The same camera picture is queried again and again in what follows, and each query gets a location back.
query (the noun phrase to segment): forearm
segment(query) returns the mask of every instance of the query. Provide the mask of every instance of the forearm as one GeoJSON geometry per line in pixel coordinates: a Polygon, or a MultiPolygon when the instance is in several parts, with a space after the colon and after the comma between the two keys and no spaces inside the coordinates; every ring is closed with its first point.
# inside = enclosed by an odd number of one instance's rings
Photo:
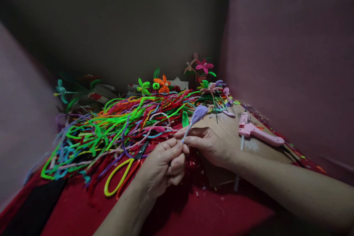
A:
{"type": "Polygon", "coordinates": [[[337,232],[354,224],[354,188],[322,174],[235,151],[230,170],[286,209],[337,232]]]}
{"type": "Polygon", "coordinates": [[[155,201],[133,180],[94,235],[138,235],[155,201]]]}

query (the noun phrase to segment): orange pipe cleaner flower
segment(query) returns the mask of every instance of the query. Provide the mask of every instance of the orange pipe cleaner flower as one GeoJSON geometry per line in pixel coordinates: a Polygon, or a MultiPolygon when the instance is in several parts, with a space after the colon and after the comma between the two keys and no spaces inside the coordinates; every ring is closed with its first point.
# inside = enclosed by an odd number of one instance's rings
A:
{"type": "Polygon", "coordinates": [[[170,89],[168,86],[171,85],[171,82],[167,81],[167,78],[165,75],[162,75],[162,80],[161,79],[154,79],[154,82],[159,83],[161,88],[159,89],[159,93],[170,93],[170,89]]]}

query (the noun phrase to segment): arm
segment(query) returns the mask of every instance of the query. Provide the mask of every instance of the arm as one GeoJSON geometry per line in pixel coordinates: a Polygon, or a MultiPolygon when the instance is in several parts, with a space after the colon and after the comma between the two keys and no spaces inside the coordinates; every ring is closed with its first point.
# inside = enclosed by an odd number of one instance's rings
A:
{"type": "Polygon", "coordinates": [[[139,235],[155,201],[134,179],[94,235],[139,235]]]}
{"type": "MultiPolygon", "coordinates": [[[[175,134],[183,136],[184,130],[175,134]]],[[[236,150],[210,128],[194,128],[184,143],[235,172],[297,216],[335,232],[353,233],[354,188],[340,181],[236,150]]]]}
{"type": "Polygon", "coordinates": [[[157,197],[182,180],[184,153],[189,149],[175,138],[158,144],[94,235],[138,235],[157,197]]]}

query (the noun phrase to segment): hand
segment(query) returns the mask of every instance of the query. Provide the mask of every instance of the hand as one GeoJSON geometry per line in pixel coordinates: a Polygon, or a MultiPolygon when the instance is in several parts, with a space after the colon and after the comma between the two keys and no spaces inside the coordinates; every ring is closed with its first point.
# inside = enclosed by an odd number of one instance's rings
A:
{"type": "Polygon", "coordinates": [[[168,186],[178,185],[184,176],[185,155],[189,153],[180,140],[171,138],[159,143],[146,158],[134,181],[156,199],[168,186]]]}
{"type": "MultiPolygon", "coordinates": [[[[187,127],[182,128],[175,133],[174,137],[181,139],[186,130],[187,127]]],[[[232,170],[235,148],[229,146],[211,128],[192,128],[184,139],[184,143],[199,149],[212,164],[232,170]]]]}

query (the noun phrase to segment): hot glue gun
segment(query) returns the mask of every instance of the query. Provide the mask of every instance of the hot glue gun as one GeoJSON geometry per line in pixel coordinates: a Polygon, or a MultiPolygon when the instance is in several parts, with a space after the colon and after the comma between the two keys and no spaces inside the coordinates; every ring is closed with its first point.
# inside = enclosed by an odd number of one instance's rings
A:
{"type": "MultiPolygon", "coordinates": [[[[239,123],[239,135],[241,135],[241,150],[243,150],[243,146],[244,146],[244,137],[245,136],[250,137],[251,135],[276,147],[282,146],[285,143],[284,139],[282,139],[281,137],[272,136],[257,128],[253,123],[251,123],[250,116],[247,112],[244,112],[241,115],[240,123],[239,123]]],[[[233,189],[236,192],[239,187],[239,181],[240,181],[240,176],[237,175],[235,179],[235,185],[233,187],[233,189]]]]}

